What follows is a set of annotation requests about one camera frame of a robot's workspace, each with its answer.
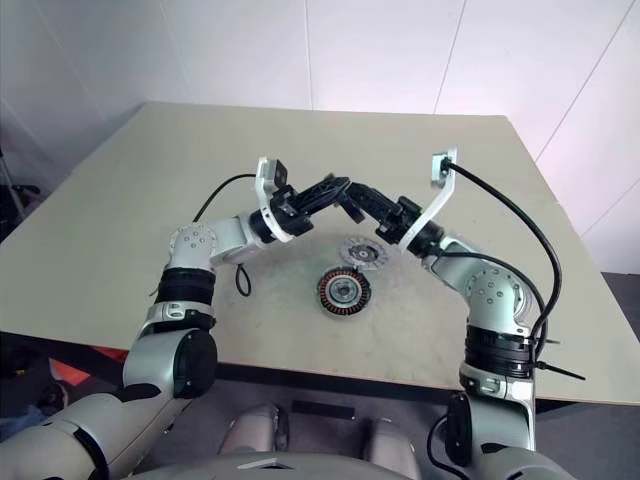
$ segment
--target table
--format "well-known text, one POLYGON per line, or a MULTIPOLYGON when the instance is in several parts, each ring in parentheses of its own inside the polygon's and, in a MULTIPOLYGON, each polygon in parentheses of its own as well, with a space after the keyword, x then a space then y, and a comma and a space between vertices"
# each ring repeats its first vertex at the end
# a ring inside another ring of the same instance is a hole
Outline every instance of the table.
MULTIPOLYGON (((151 103, 78 166, 0 246, 0 329, 81 344, 129 348, 152 302, 172 232, 209 193, 257 159, 276 157, 299 190, 327 173, 346 175, 395 199, 426 206, 431 154, 458 148, 458 161, 525 209, 561 259, 563 294, 544 359, 586 382, 539 372, 539 397, 640 403, 640 345, 516 132, 500 116, 312 112, 151 103)), ((214 221, 252 211, 251 181, 224 191, 204 215, 214 221)), ((448 232, 527 272, 547 296, 544 252, 493 198, 459 178, 437 217, 448 232)), ((359 316, 320 312, 314 288, 341 263, 350 235, 375 239, 328 209, 316 228, 250 261, 254 293, 235 291, 233 267, 218 271, 213 330, 220 359, 257 366, 443 389, 458 388, 466 306, 388 247, 371 273, 374 294, 359 316)))

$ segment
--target floor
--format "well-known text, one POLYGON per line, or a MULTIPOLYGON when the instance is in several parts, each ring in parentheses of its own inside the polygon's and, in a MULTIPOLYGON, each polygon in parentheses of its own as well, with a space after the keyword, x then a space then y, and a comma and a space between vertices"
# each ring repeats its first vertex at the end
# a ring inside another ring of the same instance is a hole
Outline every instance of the floor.
MULTIPOLYGON (((636 335, 640 339, 640 276, 604 274, 636 335)), ((2 416, 32 401, 46 381, 46 365, 24 378, 2 381, 2 416)), ((91 380, 74 397, 109 386, 91 380)), ((443 412, 428 403, 344 395, 244 382, 217 381, 181 415, 170 434, 161 438, 139 467, 188 462, 216 454, 229 422, 251 406, 275 402, 289 408, 293 400, 309 400, 355 408, 355 420, 291 414, 290 450, 357 456, 367 419, 387 417, 411 438, 423 479, 453 478, 441 474, 426 459, 426 432, 443 412)), ((640 478, 640 408, 573 405, 542 414, 537 423, 538 449, 580 480, 640 478)), ((442 457, 441 444, 436 455, 442 457)))

